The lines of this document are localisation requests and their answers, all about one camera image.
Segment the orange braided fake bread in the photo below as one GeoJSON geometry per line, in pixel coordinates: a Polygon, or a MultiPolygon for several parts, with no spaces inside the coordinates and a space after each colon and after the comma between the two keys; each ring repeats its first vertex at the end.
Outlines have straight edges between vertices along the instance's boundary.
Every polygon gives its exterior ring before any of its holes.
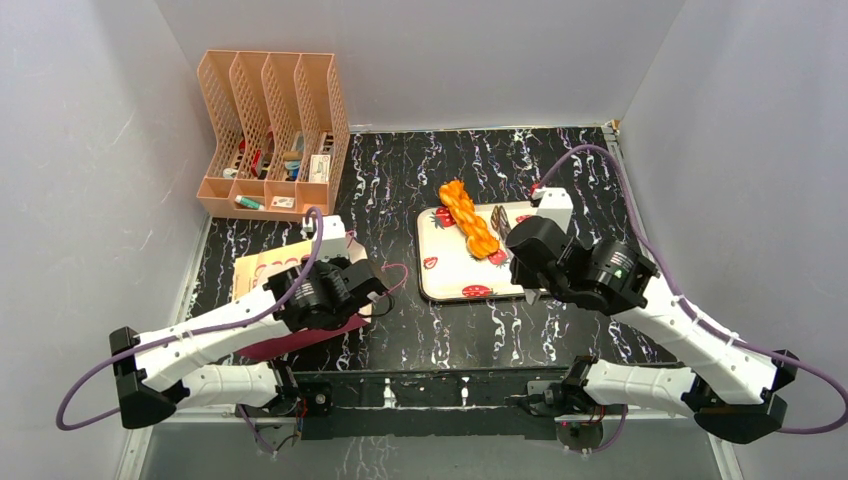
{"type": "Polygon", "coordinates": [[[500,249],[500,243],[490,232],[486,221],[476,213],[475,205],[461,180],[455,179],[443,184],[438,196],[465,236],[466,247],[472,257],[484,259],[500,249]]]}

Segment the pink paper gift bag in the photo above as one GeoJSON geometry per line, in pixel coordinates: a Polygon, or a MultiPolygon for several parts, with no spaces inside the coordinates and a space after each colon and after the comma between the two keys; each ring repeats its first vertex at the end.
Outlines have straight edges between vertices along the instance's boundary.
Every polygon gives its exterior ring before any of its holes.
{"type": "MultiPolygon", "coordinates": [[[[349,259],[339,258],[328,262],[344,268],[360,259],[369,259],[365,248],[348,233],[349,259]]],[[[291,353],[333,337],[363,328],[372,321],[393,312],[396,306],[395,291],[402,285],[391,286],[386,280],[388,293],[380,300],[362,308],[351,316],[344,325],[315,325],[319,315],[322,294],[317,282],[317,273],[313,266],[306,268],[310,258],[312,242],[309,240],[279,247],[253,255],[243,256],[235,261],[233,295],[240,299],[257,287],[268,287],[275,298],[283,296],[301,273],[306,277],[280,310],[273,313],[276,320],[282,321],[289,332],[283,336],[264,340],[238,351],[242,357],[251,360],[271,360],[283,354],[291,353]]]]}

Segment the strawberry print metal tray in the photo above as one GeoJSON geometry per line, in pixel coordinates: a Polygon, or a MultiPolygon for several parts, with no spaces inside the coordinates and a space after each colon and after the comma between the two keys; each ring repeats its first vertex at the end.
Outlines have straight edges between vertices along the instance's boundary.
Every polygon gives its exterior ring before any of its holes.
{"type": "Polygon", "coordinates": [[[443,206],[423,210],[416,220],[416,244],[422,294],[436,302],[522,298],[511,283],[511,257],[504,249],[476,259],[466,237],[443,206]]]}

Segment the silver metal tongs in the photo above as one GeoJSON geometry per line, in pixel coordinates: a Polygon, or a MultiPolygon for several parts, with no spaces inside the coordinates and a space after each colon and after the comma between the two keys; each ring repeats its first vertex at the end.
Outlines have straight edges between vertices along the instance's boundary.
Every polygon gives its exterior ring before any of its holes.
{"type": "MultiPolygon", "coordinates": [[[[492,211],[490,217],[490,223],[493,229],[498,233],[501,242],[503,244],[506,243],[506,238],[508,234],[511,232],[512,227],[509,222],[509,218],[505,208],[502,205],[496,205],[492,211]]],[[[535,304],[541,296],[540,290],[526,290],[525,291],[525,299],[526,301],[533,305],[535,304]]]]}

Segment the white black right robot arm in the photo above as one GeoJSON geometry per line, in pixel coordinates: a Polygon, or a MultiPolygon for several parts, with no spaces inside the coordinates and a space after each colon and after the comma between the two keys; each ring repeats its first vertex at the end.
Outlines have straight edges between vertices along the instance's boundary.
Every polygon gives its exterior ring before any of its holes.
{"type": "Polygon", "coordinates": [[[504,244],[513,255],[514,284],[635,328],[679,362],[639,367],[578,357],[560,383],[530,394],[527,406],[587,414],[597,406],[637,405],[691,417],[735,444],[782,428],[787,404],[777,392],[795,379],[796,368],[720,339],[703,314],[689,318],[658,267],[638,250],[615,239],[585,248],[541,216],[519,223],[504,244]]]}

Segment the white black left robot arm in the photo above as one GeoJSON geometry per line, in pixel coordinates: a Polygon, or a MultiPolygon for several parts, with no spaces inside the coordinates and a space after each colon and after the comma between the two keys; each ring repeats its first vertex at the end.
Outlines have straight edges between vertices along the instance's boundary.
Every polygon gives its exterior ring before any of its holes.
{"type": "Polygon", "coordinates": [[[113,331],[119,414],[127,429],[153,426],[184,408],[237,404],[286,416],[300,391],[271,362],[222,366],[219,359],[301,332],[329,331],[389,292],[368,259],[312,261],[279,271],[245,295],[180,325],[113,331]]]}

